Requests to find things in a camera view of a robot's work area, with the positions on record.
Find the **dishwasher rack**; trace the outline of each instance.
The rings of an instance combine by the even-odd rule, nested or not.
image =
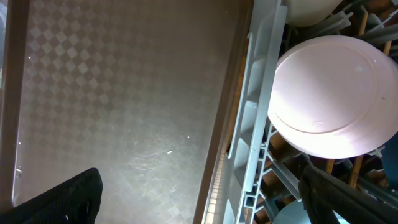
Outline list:
[[[367,14],[360,1],[347,5],[342,11],[331,14],[324,21],[311,26],[305,32],[290,26],[285,27],[286,6],[280,0],[255,0],[248,35],[249,46],[244,72],[244,81],[239,101],[238,115],[234,127],[233,139],[228,155],[223,159],[215,205],[213,223],[253,223],[254,214],[265,210],[273,221],[279,213],[275,200],[281,195],[267,198],[261,191],[261,180],[269,172],[274,172],[285,185],[287,195],[293,195],[301,201],[299,180],[286,168],[284,162],[290,157],[278,161],[268,153],[270,138],[277,133],[267,119],[268,104],[271,97],[279,48],[281,53],[293,47],[290,39],[299,36],[301,41],[323,35],[340,35],[339,31],[351,25],[349,18],[354,14]],[[398,24],[384,27],[397,11],[385,21],[370,14],[365,35],[357,37],[370,44],[381,44],[398,39]],[[300,152],[295,156],[308,155]],[[272,165],[265,169],[266,158]]]

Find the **stainless steel panel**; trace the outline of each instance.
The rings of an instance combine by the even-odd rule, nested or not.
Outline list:
[[[191,223],[237,6],[32,1],[14,203],[97,167],[97,223]]]

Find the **black object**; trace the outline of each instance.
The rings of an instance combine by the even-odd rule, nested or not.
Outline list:
[[[0,214],[0,223],[94,223],[100,210],[102,180],[90,168],[45,193]]]
[[[398,210],[362,194],[348,184],[307,166],[300,179],[300,194],[312,224],[337,224],[333,210],[350,223],[398,222]]]

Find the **white plate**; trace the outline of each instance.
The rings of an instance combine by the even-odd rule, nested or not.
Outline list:
[[[326,17],[342,0],[285,0],[287,6],[286,23],[297,27],[312,26]]]
[[[397,74],[389,57],[362,40],[311,39],[279,59],[268,115],[307,154],[358,156],[398,130]]]

